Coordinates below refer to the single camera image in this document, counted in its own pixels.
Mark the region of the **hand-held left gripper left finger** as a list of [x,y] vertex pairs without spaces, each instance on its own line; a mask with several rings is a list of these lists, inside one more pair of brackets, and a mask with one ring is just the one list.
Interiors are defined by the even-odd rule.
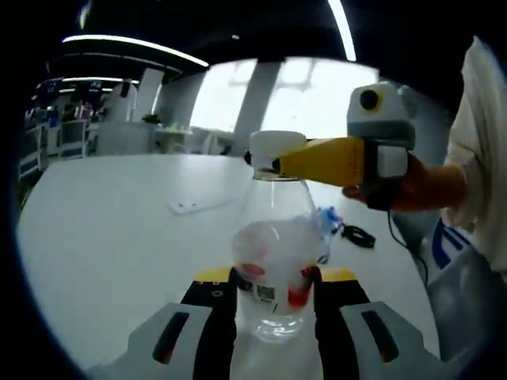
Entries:
[[87,371],[89,379],[228,379],[237,311],[232,267],[201,272],[180,302],[170,302],[130,333],[126,352]]

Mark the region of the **person's right hand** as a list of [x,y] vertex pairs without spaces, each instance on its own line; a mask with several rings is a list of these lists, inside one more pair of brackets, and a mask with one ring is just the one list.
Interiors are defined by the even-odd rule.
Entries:
[[394,191],[390,209],[401,212],[438,210],[448,207],[454,192],[453,167],[427,167],[412,154],[408,155],[408,171]]

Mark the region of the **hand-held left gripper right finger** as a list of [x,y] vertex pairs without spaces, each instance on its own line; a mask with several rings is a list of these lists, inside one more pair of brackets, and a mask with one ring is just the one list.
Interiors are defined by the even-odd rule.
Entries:
[[344,268],[307,270],[324,379],[449,379],[450,366],[384,302],[371,302]]

